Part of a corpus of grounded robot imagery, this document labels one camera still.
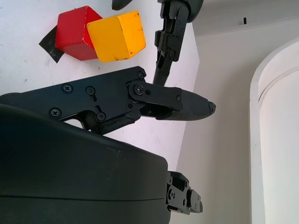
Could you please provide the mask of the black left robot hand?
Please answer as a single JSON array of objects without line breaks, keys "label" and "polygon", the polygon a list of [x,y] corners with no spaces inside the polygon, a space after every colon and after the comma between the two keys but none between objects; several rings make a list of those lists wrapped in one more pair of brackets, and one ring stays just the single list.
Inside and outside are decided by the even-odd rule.
[{"label": "black left robot hand", "polygon": [[171,64],[179,60],[185,28],[198,16],[203,0],[159,0],[163,29],[155,32],[157,62],[153,84],[164,86]]}]

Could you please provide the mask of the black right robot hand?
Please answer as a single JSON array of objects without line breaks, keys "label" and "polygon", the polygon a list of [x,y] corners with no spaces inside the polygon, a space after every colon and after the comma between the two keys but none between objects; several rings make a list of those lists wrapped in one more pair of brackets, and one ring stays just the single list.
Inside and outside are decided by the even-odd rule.
[{"label": "black right robot hand", "polygon": [[3,224],[167,224],[201,213],[165,158],[107,134],[140,117],[193,121],[213,102],[145,81],[139,67],[0,97]]}]

